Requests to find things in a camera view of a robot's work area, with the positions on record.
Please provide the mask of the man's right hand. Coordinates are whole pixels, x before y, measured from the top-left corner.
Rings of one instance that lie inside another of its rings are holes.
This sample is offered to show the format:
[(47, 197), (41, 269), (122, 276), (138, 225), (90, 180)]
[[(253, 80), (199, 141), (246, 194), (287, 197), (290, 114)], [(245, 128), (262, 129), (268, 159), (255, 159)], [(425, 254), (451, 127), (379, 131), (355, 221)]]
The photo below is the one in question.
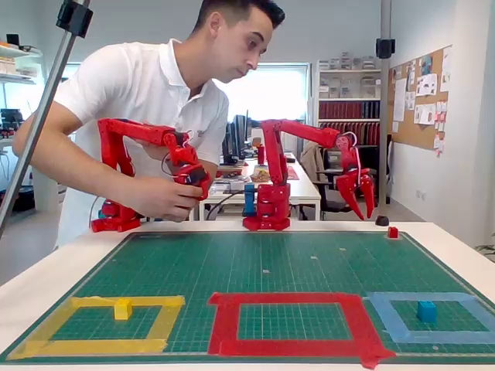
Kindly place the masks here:
[(180, 223), (189, 217), (203, 190), (160, 178), (132, 179), (128, 206), (149, 218)]

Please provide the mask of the man's left hand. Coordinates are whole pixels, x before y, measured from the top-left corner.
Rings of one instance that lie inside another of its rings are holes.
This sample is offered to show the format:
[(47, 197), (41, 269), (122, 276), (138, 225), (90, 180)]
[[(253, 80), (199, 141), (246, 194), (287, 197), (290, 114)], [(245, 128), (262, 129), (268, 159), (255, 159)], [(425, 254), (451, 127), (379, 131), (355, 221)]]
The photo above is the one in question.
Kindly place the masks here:
[(135, 142), (141, 145), (143, 150), (147, 153), (147, 155), (150, 158), (154, 158), (155, 160), (161, 161), (164, 158), (167, 158), (167, 156), (169, 155), (169, 149), (167, 147), (154, 145), (147, 141), (142, 141), (137, 139), (135, 139)]

